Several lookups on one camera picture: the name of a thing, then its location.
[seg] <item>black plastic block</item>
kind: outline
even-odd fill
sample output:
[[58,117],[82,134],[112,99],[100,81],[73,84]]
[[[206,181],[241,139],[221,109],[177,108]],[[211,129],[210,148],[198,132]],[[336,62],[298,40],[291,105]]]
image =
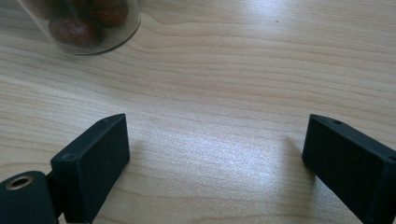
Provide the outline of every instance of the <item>black plastic block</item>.
[[92,223],[130,159],[125,115],[102,119],[52,158],[67,222]]
[[392,223],[394,150],[343,122],[311,115],[303,160],[363,223]]

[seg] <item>brown nut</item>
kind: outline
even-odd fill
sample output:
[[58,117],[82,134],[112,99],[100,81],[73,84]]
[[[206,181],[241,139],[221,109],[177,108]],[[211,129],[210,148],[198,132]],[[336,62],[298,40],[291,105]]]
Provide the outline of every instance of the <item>brown nut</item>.
[[103,40],[103,33],[98,25],[75,17],[50,20],[49,32],[55,40],[76,47],[94,47]]
[[129,8],[126,3],[113,8],[98,8],[91,10],[88,15],[103,27],[112,28],[123,25],[128,17]]
[[96,8],[113,8],[124,3],[125,0],[92,0],[92,6]]
[[39,19],[49,20],[52,17],[53,6],[51,0],[24,0],[22,2]]

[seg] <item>chestnut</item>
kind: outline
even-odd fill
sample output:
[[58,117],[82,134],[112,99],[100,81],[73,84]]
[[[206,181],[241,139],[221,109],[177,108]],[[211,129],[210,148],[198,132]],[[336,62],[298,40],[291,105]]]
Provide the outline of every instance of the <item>chestnut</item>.
[[51,19],[49,33],[55,40],[76,47],[94,47],[103,40],[103,32],[95,22],[76,17]]

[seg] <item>wood grain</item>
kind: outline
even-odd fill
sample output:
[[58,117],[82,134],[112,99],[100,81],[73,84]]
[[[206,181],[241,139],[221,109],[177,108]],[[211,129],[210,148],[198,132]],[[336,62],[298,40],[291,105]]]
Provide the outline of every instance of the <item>wood grain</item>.
[[132,160],[97,224],[360,223],[301,151],[311,113],[396,148],[394,1],[139,5],[131,41],[75,57],[0,2],[0,179],[126,113]]

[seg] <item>light wood surface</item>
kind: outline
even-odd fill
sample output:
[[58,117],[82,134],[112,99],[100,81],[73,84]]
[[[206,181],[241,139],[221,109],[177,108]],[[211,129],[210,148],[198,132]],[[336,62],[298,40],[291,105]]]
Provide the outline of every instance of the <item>light wood surface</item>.
[[0,180],[126,113],[132,159],[95,224],[360,223],[301,152],[311,113],[396,149],[394,0],[139,5],[131,41],[75,57],[0,2]]

